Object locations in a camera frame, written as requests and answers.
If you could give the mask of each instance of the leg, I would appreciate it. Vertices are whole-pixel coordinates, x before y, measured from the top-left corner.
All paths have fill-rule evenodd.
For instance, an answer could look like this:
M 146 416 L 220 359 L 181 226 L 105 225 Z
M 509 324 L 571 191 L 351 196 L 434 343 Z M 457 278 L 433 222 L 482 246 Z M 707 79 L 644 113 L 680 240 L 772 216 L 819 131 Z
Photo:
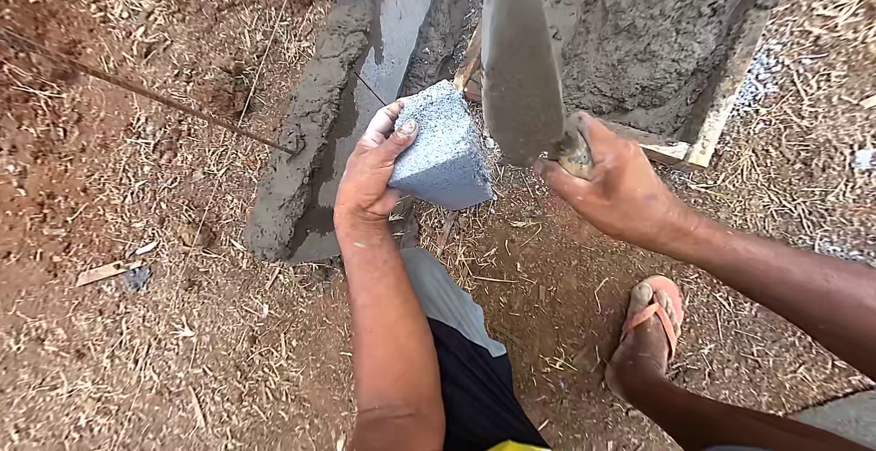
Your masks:
M 628 319 L 651 302 L 652 289 L 647 282 L 633 288 Z M 664 303 L 659 296 L 654 297 L 656 302 Z M 670 306 L 667 311 L 675 321 L 673 308 Z M 668 356 L 669 344 L 663 324 L 656 315 L 651 316 L 622 339 L 611 357 L 605 378 L 619 397 L 648 415 L 688 451 L 701 451 L 710 446 L 716 450 L 720 446 L 750 446 L 750 449 L 773 451 L 866 450 L 816 427 L 723 404 L 679 388 L 665 376 Z
M 424 249 L 401 251 L 434 337 L 447 420 L 444 448 L 484 451 L 503 441 L 547 447 L 517 398 L 505 346 L 484 312 Z

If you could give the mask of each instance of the toe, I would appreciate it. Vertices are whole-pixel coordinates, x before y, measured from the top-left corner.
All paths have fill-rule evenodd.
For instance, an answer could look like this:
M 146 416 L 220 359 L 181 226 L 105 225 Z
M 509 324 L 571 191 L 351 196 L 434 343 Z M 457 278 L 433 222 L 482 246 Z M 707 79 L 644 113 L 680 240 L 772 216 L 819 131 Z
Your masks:
M 636 315 L 639 311 L 645 309 L 648 303 L 651 302 L 653 290 L 651 285 L 642 282 L 632 287 L 630 291 L 630 305 L 626 309 L 626 318 L 629 319 Z
M 669 316 L 669 320 L 672 321 L 672 328 L 675 332 L 675 336 L 680 336 L 682 334 L 682 323 L 679 321 L 679 315 L 678 312 L 675 311 L 672 299 L 663 290 L 657 290 L 654 292 L 654 297 L 657 298 L 657 302 L 663 306 L 663 309 Z

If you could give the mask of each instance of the fingernail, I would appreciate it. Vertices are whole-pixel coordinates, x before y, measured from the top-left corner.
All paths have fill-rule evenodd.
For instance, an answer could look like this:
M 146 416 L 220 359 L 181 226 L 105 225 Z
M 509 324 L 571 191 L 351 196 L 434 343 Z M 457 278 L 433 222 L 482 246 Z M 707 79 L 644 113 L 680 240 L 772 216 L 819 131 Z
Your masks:
M 416 130 L 417 121 L 414 121 L 413 119 L 405 121 L 405 123 L 399 128 L 399 132 L 401 132 L 402 136 L 410 136 Z

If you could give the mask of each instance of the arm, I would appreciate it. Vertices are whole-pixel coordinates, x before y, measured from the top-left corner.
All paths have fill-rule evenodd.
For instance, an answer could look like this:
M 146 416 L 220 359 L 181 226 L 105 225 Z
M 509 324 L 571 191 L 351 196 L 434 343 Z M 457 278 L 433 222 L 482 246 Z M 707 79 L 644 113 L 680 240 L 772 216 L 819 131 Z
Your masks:
M 583 112 L 572 116 L 595 163 L 588 182 L 556 162 L 536 171 L 615 239 L 701 267 L 876 378 L 876 269 L 733 230 L 687 207 L 634 143 Z
M 444 407 L 432 333 L 408 280 L 387 218 L 395 158 L 416 123 L 389 138 L 403 103 L 381 109 L 347 161 L 334 200 L 334 227 L 349 279 L 356 428 L 353 448 L 434 450 L 444 442 Z

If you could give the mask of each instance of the flip-flop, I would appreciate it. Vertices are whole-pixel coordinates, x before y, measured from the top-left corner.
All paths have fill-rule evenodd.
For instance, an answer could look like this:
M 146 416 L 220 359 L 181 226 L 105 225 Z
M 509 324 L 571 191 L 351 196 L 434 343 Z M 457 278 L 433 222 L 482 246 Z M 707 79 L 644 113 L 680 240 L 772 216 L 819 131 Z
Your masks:
M 633 288 L 642 288 L 645 285 L 651 287 L 651 299 L 647 301 L 644 309 L 627 318 L 626 323 L 624 323 L 623 332 L 620 335 L 620 342 L 623 343 L 626 335 L 631 333 L 636 326 L 650 320 L 651 316 L 657 314 L 657 318 L 663 325 L 663 332 L 666 333 L 667 340 L 669 341 L 668 360 L 671 361 L 675 356 L 675 350 L 678 347 L 678 337 L 681 335 L 681 325 L 684 322 L 682 292 L 672 280 L 660 275 L 646 278 Z M 672 305 L 675 318 L 678 321 L 677 324 L 672 322 L 667 312 L 669 303 Z

